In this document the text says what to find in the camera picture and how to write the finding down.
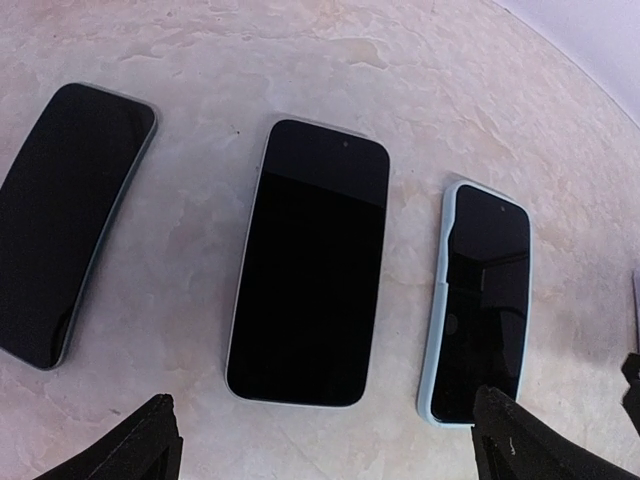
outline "white wall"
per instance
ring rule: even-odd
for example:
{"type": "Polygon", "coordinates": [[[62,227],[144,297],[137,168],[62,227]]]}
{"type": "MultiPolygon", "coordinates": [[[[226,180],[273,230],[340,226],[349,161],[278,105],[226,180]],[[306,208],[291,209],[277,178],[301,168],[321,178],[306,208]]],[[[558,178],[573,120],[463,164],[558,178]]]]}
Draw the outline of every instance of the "white wall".
{"type": "Polygon", "coordinates": [[[640,125],[640,0],[495,0],[598,83],[640,125]]]}

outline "marble surface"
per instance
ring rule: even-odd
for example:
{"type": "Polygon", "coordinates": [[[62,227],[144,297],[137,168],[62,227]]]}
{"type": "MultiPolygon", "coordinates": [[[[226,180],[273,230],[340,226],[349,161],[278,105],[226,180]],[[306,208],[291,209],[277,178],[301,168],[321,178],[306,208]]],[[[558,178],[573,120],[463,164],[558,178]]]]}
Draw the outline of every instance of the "marble surface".
{"type": "Polygon", "coordinates": [[[181,478],[468,479],[468,431],[415,411],[441,194],[501,190],[535,229],[521,403],[640,474],[620,399],[635,348],[640,132],[575,65],[481,0],[5,1],[0,178],[53,92],[86,81],[154,103],[66,363],[0,354],[0,471],[31,478],[152,394],[176,401],[181,478]],[[373,356],[346,410],[244,403],[223,380],[257,167],[277,113],[356,130],[392,174],[373,356]]]}

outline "light blue phone case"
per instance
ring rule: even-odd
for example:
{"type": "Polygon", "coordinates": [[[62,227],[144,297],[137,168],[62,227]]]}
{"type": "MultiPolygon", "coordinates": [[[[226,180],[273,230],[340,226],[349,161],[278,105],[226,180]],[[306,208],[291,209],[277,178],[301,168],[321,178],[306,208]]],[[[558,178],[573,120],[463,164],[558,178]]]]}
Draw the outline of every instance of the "light blue phone case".
{"type": "MultiPolygon", "coordinates": [[[[420,388],[418,390],[417,408],[420,416],[427,422],[438,427],[445,428],[462,428],[471,427],[470,423],[445,423],[441,422],[433,416],[431,413],[431,398],[433,396],[433,388],[436,380],[436,372],[438,370],[438,362],[440,359],[440,345],[442,342],[442,332],[444,330],[445,311],[447,308],[447,294],[449,291],[449,285],[447,284],[447,270],[449,267],[449,235],[453,228],[456,215],[456,196],[458,189],[463,185],[469,185],[478,190],[482,190],[490,195],[494,195],[502,200],[517,205],[522,208],[529,218],[529,213],[522,205],[514,202],[511,198],[496,192],[488,187],[479,185],[469,180],[461,180],[450,187],[444,192],[444,198],[442,201],[442,225],[440,230],[440,248],[438,252],[438,265],[436,270],[435,287],[433,293],[433,304],[431,307],[431,322],[429,324],[429,335],[427,337],[427,345],[424,355],[424,365],[422,367],[422,375],[420,378],[420,388]]],[[[523,361],[520,369],[520,377],[518,382],[518,389],[516,394],[520,394],[520,385],[522,385],[522,374],[524,372],[525,359],[527,354],[527,340],[529,338],[529,323],[531,313],[531,286],[532,286],[532,270],[533,270],[533,232],[531,231],[531,221],[529,220],[529,302],[527,305],[527,320],[525,326],[525,339],[524,339],[524,351],[523,361]]]]}

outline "smartphone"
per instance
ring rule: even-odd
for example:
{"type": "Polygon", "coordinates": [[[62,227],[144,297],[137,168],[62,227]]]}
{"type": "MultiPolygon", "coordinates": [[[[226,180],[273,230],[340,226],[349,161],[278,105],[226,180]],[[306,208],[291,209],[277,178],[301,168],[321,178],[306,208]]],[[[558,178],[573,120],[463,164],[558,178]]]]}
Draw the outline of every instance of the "smartphone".
{"type": "Polygon", "coordinates": [[[389,156],[297,120],[269,135],[227,359],[237,396],[347,406],[369,365],[389,156]]]}
{"type": "Polygon", "coordinates": [[[444,195],[418,412],[470,426],[478,388],[517,399],[529,325],[531,222],[506,196],[469,181],[444,195]]]}
{"type": "Polygon", "coordinates": [[[156,129],[149,106],[60,88],[0,188],[0,347],[57,366],[107,227],[156,129]]]}

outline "phone screen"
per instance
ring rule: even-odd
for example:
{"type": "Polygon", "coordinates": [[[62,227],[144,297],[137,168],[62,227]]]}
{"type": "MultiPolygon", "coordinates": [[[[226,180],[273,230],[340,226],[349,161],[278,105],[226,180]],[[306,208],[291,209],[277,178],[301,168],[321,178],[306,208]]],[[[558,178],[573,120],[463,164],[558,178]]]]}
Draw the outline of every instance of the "phone screen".
{"type": "Polygon", "coordinates": [[[56,92],[0,188],[0,346],[56,366],[112,208],[155,126],[141,103],[56,92]]]}
{"type": "Polygon", "coordinates": [[[530,225],[519,206],[469,185],[456,195],[448,296],[431,413],[473,423],[481,385],[515,399],[529,304],[530,225]]]}
{"type": "Polygon", "coordinates": [[[293,120],[273,127],[229,349],[234,393],[324,406],[362,396],[388,178],[377,143],[293,120]]]}

